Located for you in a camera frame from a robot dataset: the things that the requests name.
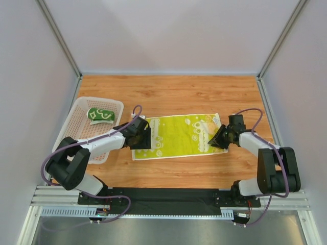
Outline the yellow green towel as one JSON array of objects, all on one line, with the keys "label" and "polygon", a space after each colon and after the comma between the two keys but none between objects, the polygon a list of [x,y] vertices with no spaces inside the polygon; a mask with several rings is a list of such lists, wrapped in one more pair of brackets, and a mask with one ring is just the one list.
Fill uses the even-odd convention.
[{"label": "yellow green towel", "polygon": [[151,128],[151,149],[133,150],[132,160],[157,160],[224,154],[208,144],[221,126],[219,114],[189,114],[146,119]]}]

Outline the green frog pattern towel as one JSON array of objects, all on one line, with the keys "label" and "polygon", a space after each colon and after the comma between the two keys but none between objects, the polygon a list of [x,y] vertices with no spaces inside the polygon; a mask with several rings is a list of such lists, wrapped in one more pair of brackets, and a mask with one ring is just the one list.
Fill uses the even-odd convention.
[{"label": "green frog pattern towel", "polygon": [[115,120],[115,113],[109,110],[90,108],[87,111],[87,118],[90,120],[91,125],[101,123],[112,124]]}]

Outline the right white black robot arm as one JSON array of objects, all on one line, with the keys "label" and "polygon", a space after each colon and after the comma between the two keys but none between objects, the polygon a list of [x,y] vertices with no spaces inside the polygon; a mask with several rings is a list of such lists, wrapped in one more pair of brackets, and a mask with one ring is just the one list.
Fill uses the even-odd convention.
[{"label": "right white black robot arm", "polygon": [[217,204],[231,207],[246,207],[248,203],[258,206],[258,197],[274,195],[282,198],[301,189],[295,151],[267,142],[255,131],[247,129],[243,115],[229,116],[229,124],[222,125],[210,146],[226,150],[230,144],[244,148],[257,157],[256,177],[236,180],[229,191],[217,191]]}]

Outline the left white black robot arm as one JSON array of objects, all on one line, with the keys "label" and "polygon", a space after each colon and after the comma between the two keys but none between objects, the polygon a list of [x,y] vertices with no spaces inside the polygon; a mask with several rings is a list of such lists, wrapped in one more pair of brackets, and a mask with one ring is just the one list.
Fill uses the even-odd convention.
[{"label": "left white black robot arm", "polygon": [[145,119],[136,116],[131,122],[89,139],[75,140],[66,137],[46,158],[43,170],[65,190],[76,189],[83,196],[104,199],[108,186],[99,178],[86,173],[88,163],[93,158],[123,148],[151,148],[151,128]]}]

